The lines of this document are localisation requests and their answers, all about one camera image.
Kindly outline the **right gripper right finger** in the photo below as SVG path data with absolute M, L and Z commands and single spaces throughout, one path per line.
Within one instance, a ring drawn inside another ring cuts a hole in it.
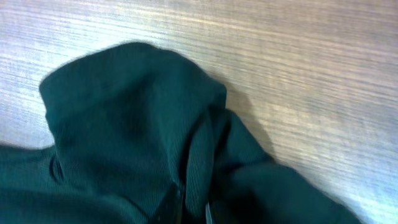
M 205 207 L 206 224 L 224 223 L 224 205 L 219 201 L 208 202 Z

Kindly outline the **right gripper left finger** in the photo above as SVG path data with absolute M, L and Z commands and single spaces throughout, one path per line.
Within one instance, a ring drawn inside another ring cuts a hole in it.
M 173 184 L 154 213 L 152 224 L 181 224 L 182 215 L 183 192 Z

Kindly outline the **black t-shirt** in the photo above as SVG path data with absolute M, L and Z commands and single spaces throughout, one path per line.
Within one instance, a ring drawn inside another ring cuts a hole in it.
M 70 62 L 39 86 L 55 143 L 1 146 L 2 223 L 152 223 L 171 185 L 181 223 L 357 223 L 277 163 L 187 58 L 128 43 Z

